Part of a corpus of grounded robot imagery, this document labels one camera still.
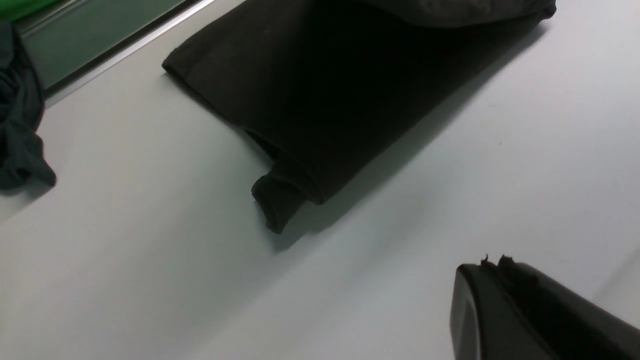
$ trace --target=metal edge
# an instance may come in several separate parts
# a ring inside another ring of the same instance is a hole
[[[182,21],[185,21],[186,19],[190,18],[192,15],[204,9],[214,1],[215,0],[201,0],[199,3],[194,4],[192,7],[188,8],[187,10],[184,10],[183,12],[179,13],[174,18],[160,25],[157,29],[151,31],[149,34],[145,35],[135,43],[131,44],[129,47],[126,47],[124,50],[115,54],[110,59],[101,63],[100,65],[95,67],[93,70],[89,71],[88,73],[80,77],[78,80],[75,80],[73,83],[69,84],[69,86],[66,86],[59,92],[56,92],[55,94],[51,95],[50,98],[48,98],[45,101],[45,107],[50,108],[51,106],[54,106],[65,97],[69,96],[71,93],[75,92],[76,90],[78,90],[79,88],[87,84],[89,81],[95,79],[98,75],[109,70],[112,66],[124,60],[129,55],[140,50],[143,46],[155,40],[160,35],[166,33],[167,31],[172,29],[174,26],[180,24]]]

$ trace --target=black folded cloth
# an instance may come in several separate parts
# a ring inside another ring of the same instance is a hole
[[[163,67],[273,159],[252,193],[281,233],[556,10],[533,2],[515,19],[444,29],[362,1],[247,0]]]
[[[450,326],[456,360],[640,359],[638,329],[507,257],[458,268]]]
[[[0,20],[0,189],[33,176],[54,186],[56,174],[43,159],[35,134],[44,111],[38,76],[13,25]]]

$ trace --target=fabric fold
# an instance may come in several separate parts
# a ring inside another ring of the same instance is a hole
[[[554,0],[535,3],[508,20],[434,28],[360,0],[247,0],[172,51],[163,67],[274,160],[253,194],[279,233],[300,194],[315,204],[331,199],[553,15]]]
[[[44,112],[40,81],[10,22],[0,21],[0,189],[23,185],[31,176],[49,186],[56,174],[44,160],[35,134]]]

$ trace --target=gray fabric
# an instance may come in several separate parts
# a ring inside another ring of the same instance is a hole
[[[554,0],[361,0],[414,25],[459,28],[515,19],[554,5]]]

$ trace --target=black plastic object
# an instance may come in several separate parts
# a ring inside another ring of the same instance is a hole
[[[43,111],[40,82],[20,37],[10,22],[0,21],[0,189],[21,186],[30,176],[56,184],[35,134]]]
[[[281,233],[457,88],[553,15],[426,28],[354,0],[247,0],[164,61],[173,79],[271,156],[252,193]]]
[[[461,265],[456,360],[640,359],[640,331],[526,264]]]

